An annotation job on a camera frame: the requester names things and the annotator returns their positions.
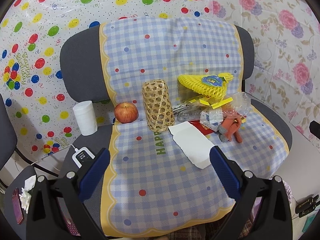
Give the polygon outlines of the white paper napkin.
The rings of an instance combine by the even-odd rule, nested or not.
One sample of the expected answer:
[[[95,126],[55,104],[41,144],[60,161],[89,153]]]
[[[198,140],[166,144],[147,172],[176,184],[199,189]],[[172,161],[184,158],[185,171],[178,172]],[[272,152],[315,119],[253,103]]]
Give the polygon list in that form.
[[[174,142],[193,165],[200,169],[211,165],[209,154],[214,144],[195,126],[185,121],[169,126],[169,131]]]

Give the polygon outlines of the red snack packet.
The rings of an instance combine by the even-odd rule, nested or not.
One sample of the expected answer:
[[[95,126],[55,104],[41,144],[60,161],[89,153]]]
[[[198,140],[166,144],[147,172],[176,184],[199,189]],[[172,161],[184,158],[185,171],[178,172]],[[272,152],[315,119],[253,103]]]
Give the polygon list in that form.
[[[203,135],[209,135],[214,132],[212,129],[201,124],[199,120],[189,121],[189,123],[196,127]]]

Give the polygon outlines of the orange plush toy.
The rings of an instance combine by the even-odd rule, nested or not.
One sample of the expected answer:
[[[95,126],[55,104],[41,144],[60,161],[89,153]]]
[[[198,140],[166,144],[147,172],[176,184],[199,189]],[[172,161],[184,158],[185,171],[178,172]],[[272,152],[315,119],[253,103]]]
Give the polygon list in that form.
[[[225,118],[217,129],[220,140],[228,142],[235,138],[236,142],[242,143],[243,139],[239,133],[239,129],[245,121],[244,117],[237,117],[235,119]]]

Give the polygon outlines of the clear plastic bottle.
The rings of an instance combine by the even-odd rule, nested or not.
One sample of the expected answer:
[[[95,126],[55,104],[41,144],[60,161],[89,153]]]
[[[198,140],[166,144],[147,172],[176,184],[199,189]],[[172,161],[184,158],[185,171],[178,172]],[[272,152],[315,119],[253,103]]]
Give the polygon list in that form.
[[[200,114],[200,123],[217,131],[224,120],[246,118],[251,110],[251,98],[245,92],[238,92],[205,108]]]

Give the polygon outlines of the clear plastic wrapper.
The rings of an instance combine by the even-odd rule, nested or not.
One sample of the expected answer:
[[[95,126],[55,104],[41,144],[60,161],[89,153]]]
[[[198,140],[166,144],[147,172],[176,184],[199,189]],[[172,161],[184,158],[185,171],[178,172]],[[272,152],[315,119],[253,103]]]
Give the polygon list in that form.
[[[177,121],[199,121],[203,107],[192,104],[180,104],[172,108]]]

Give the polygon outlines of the yellow snack wrapper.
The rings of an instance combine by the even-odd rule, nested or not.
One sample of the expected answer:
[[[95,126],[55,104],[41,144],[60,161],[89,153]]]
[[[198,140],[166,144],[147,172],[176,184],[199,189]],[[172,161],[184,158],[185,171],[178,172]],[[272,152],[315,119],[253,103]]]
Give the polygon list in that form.
[[[230,102],[233,101],[232,97],[228,97],[226,99],[222,100],[216,100],[211,97],[207,96],[198,96],[193,99],[190,99],[187,101],[187,103],[192,104],[192,105],[198,105],[198,106],[203,106],[203,107],[212,107],[212,109],[216,109],[219,107],[222,107],[223,105],[226,105]]]

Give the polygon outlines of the yellow foam fruit net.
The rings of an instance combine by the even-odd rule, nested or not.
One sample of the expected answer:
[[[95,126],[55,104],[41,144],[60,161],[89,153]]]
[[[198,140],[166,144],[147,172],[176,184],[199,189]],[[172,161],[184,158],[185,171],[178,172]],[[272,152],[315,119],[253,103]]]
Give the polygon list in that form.
[[[197,94],[214,99],[223,99],[227,93],[227,85],[234,79],[231,73],[218,75],[180,75],[179,83]]]

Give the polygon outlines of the white power strip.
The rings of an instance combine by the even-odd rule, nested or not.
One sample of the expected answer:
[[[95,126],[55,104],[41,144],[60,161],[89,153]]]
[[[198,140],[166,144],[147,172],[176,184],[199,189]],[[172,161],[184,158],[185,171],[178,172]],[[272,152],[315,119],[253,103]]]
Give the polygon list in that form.
[[[95,159],[95,155],[86,147],[76,148],[72,155],[72,160],[78,168],[81,168],[84,163],[90,162],[93,159]]]

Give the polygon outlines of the plaid trousers leg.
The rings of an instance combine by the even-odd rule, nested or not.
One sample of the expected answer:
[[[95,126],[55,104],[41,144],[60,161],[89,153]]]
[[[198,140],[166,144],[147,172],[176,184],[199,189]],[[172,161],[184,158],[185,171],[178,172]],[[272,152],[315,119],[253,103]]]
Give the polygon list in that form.
[[[219,223],[207,223],[167,234],[168,239],[211,239],[219,230]]]

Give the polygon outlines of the crumpled white tissue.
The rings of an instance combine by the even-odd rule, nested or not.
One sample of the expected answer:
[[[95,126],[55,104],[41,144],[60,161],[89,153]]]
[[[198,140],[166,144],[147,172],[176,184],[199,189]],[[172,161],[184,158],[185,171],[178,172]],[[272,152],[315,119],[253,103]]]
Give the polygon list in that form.
[[[21,208],[28,214],[31,201],[31,191],[35,187],[36,175],[33,175],[24,181],[24,187],[21,188],[22,193],[19,194]]]

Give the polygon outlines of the pink phone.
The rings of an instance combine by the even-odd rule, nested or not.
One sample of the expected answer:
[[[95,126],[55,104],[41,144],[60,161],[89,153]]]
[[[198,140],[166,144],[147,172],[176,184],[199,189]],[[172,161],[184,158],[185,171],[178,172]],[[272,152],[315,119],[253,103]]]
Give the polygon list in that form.
[[[11,195],[11,200],[12,200],[16,223],[20,225],[20,224],[22,224],[22,222],[24,220],[24,215],[23,215],[22,208],[21,208],[18,188],[14,189],[14,191]]]

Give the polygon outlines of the woven bamboo basket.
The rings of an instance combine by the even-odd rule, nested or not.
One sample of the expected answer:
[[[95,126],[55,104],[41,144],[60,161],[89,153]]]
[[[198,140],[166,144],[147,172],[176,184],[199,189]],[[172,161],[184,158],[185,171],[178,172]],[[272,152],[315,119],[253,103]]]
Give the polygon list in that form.
[[[168,86],[164,80],[151,80],[142,86],[143,104],[148,128],[164,132],[174,125],[175,117],[170,102]]]

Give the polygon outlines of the grey office chair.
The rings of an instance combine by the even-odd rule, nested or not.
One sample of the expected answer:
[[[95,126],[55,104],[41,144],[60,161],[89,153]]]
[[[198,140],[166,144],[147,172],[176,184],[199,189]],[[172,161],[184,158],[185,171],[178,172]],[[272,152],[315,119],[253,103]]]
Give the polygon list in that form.
[[[103,71],[98,37],[99,27],[97,25],[75,34],[65,42],[61,49],[60,67],[63,81],[68,94],[77,102],[86,100],[100,102],[110,99],[102,77]],[[241,79],[242,91],[244,91],[245,80],[253,73],[254,49],[252,38],[248,31],[237,25],[235,27],[239,33],[241,45],[244,45],[244,77]],[[265,104],[255,99],[252,99],[251,103],[280,132],[290,150],[292,146],[292,132],[287,123]],[[112,127],[112,125],[100,126],[98,131],[93,135],[80,135],[74,141],[74,145],[85,146],[91,152],[98,153],[101,148],[109,147]],[[70,149],[63,162],[59,177],[63,177],[70,170],[77,169],[77,166],[72,161]],[[103,177],[100,178],[91,198],[84,201],[86,209],[100,230],[102,230],[100,221],[102,185]]]

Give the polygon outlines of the floral wall sheet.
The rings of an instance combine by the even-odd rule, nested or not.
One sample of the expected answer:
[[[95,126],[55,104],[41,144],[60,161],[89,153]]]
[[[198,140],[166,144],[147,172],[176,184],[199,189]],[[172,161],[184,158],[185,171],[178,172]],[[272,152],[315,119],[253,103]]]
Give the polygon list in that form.
[[[304,0],[213,0],[214,16],[246,29],[254,45],[246,90],[314,145],[319,121],[319,22]]]

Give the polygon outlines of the balloon print wall sheet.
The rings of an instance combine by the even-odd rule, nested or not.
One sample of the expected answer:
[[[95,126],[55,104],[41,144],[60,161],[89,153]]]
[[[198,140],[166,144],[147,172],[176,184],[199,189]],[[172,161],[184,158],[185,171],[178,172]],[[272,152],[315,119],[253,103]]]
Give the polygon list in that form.
[[[80,131],[60,68],[71,36],[96,25],[151,16],[211,16],[211,0],[14,0],[1,21],[1,95],[21,145],[39,160]]]

